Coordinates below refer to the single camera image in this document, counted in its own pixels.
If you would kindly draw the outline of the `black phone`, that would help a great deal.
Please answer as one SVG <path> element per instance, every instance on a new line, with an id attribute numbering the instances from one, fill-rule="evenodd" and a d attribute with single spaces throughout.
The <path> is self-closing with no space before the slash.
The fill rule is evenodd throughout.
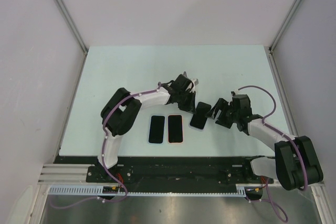
<path id="1" fill-rule="evenodd" d="M 199 102 L 196 107 L 196 113 L 192 116 L 190 127 L 197 130 L 203 130 L 207 122 L 206 114 L 211 110 L 210 104 Z"/>

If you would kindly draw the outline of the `lavender phone case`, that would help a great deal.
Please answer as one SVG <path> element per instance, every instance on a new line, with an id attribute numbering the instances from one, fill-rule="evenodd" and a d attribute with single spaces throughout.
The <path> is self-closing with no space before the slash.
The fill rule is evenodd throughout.
<path id="1" fill-rule="evenodd" d="M 189 126 L 192 129 L 198 130 L 198 131 L 203 131 L 204 127 L 206 125 L 206 119 L 191 119 Z"/>

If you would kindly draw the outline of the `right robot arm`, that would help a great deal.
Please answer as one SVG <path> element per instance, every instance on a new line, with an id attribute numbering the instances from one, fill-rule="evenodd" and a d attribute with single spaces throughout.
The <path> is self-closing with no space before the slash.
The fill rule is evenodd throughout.
<path id="1" fill-rule="evenodd" d="M 240 132 L 260 140 L 274 151 L 273 158 L 255 157 L 242 169 L 245 181 L 254 183 L 266 176 L 278 180 L 285 190 L 305 190 L 323 181 L 323 171 L 311 139 L 288 135 L 266 122 L 263 116 L 254 114 L 248 95 L 236 94 L 230 102 L 218 99 L 206 117 L 228 129 L 235 124 Z"/>

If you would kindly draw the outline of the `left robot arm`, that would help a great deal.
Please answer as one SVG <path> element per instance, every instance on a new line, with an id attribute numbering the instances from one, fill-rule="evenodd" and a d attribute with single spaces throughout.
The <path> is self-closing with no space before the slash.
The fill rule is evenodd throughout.
<path id="1" fill-rule="evenodd" d="M 194 114 L 197 85 L 198 80 L 188 78 L 184 72 L 175 80 L 159 82 L 155 89 L 149 91 L 131 93 L 125 88 L 119 88 L 101 111 L 105 136 L 98 155 L 101 164 L 98 176 L 105 182 L 115 178 L 114 165 L 118 162 L 122 137 L 130 131 L 140 110 L 176 103 L 181 111 Z"/>

